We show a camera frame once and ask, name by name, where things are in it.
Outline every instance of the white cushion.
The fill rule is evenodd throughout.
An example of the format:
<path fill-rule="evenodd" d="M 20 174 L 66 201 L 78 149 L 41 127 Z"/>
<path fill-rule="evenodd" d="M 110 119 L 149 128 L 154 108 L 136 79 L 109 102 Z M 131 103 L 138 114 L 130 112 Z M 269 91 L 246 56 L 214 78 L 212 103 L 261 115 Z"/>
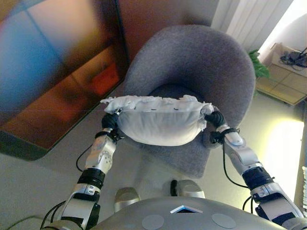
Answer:
<path fill-rule="evenodd" d="M 206 128 L 205 114 L 213 112 L 211 103 L 200 103 L 184 95 L 179 100 L 162 97 L 124 96 L 101 101 L 113 114 L 121 108 L 118 127 L 133 140 L 159 146 L 179 146 L 192 141 Z"/>

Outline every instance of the gray chair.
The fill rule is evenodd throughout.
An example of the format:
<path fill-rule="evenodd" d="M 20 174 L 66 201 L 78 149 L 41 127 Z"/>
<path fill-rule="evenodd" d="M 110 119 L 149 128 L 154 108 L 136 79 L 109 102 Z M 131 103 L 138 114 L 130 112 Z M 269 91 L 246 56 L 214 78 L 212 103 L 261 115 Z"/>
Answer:
<path fill-rule="evenodd" d="M 216 105 L 237 127 L 251 102 L 253 65 L 230 36 L 202 25 L 172 26 L 156 33 L 138 52 L 124 82 L 124 95 L 196 96 Z M 177 147 L 138 144 L 191 177 L 203 175 L 210 149 L 208 125 L 192 142 Z"/>

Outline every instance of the wooden shelf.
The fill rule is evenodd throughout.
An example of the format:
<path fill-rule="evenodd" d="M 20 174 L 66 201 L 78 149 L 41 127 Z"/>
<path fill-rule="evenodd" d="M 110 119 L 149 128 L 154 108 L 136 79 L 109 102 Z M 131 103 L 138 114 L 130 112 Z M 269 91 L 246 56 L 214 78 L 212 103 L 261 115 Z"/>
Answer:
<path fill-rule="evenodd" d="M 257 90 L 279 100 L 295 105 L 307 97 L 307 69 L 298 71 L 280 61 L 280 54 L 272 51 L 271 63 L 268 65 L 270 78 L 258 78 Z"/>

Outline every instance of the robotic hand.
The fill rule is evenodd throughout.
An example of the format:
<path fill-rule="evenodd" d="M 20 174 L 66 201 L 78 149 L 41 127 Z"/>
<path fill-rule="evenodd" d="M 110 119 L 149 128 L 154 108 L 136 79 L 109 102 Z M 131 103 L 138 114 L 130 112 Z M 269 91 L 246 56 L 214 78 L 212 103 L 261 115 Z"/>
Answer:
<path fill-rule="evenodd" d="M 261 218 L 204 198 L 170 196 L 139 201 L 97 225 L 100 189 L 112 166 L 116 142 L 120 139 L 116 134 L 116 121 L 120 112 L 117 110 L 102 119 L 103 131 L 95 136 L 85 170 L 65 202 L 58 221 L 45 229 L 307 229 L 307 221 L 298 207 L 273 181 L 253 150 L 236 129 L 227 125 L 219 111 L 205 116 L 216 127 L 216 132 L 211 133 L 211 141 L 224 145 L 225 153 L 242 175 L 251 197 L 259 204 L 256 212 Z"/>
<path fill-rule="evenodd" d="M 230 128 L 219 111 L 206 115 L 216 132 L 211 133 L 211 142 L 224 144 L 224 152 L 229 156 L 237 172 L 243 177 L 250 195 L 258 207 L 258 216 L 291 230 L 307 228 L 307 221 L 299 208 L 289 199 L 282 188 L 273 181 L 236 129 Z"/>
<path fill-rule="evenodd" d="M 65 202 L 58 221 L 44 229 L 88 230 L 99 218 L 98 204 L 104 178 L 112 166 L 116 142 L 121 139 L 116 133 L 117 118 L 121 110 L 106 114 L 102 119 L 103 130 L 95 135 L 91 153 L 86 159 L 85 169 Z"/>

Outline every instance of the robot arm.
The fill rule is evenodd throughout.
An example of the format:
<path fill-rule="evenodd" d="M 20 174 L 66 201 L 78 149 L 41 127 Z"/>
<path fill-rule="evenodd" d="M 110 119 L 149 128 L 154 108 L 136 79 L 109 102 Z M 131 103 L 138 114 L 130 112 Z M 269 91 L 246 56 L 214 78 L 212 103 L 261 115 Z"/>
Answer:
<path fill-rule="evenodd" d="M 230 128 L 219 111 L 206 115 L 205 119 L 216 127 L 211 135 L 213 143 L 224 143 L 224 151 L 237 172 L 250 189 L 252 198 L 258 203 L 258 216 L 287 229 L 307 228 L 306 219 L 299 208 L 289 199 L 282 188 L 273 181 L 236 129 Z"/>
<path fill-rule="evenodd" d="M 97 224 L 100 191 L 105 175 L 112 166 L 116 142 L 121 139 L 116 133 L 116 121 L 120 112 L 107 114 L 102 119 L 103 131 L 95 136 L 82 175 L 65 202 L 57 221 L 45 229 L 88 230 Z"/>

